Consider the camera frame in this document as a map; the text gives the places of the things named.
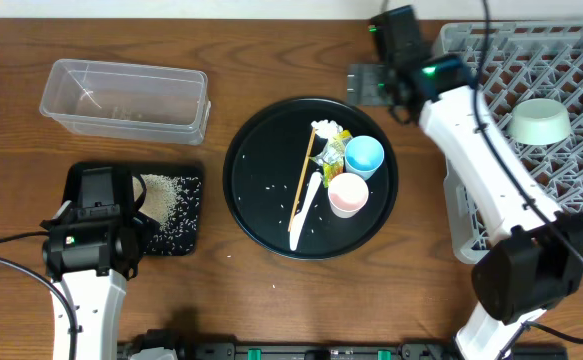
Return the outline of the mint green bowl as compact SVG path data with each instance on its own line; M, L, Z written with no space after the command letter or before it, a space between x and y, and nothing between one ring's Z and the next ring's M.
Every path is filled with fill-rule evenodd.
M529 99L512 111L508 134L524 145L551 145L568 138L572 132L567 108L546 98Z

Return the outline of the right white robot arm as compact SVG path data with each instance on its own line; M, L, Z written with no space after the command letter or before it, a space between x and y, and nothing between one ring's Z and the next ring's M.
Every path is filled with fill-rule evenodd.
M473 198L491 247L474 265L478 299L454 342L462 359L504 359L583 277L583 214L567 214L527 172L495 125L479 77L456 55L433 57L411 6L372 17L376 87L444 153Z

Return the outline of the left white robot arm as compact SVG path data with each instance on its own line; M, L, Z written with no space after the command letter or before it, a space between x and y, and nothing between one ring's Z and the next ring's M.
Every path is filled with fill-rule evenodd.
M143 224L132 173L85 169L77 194L44 220L42 246L54 309L53 357L114 359L129 279L138 273Z

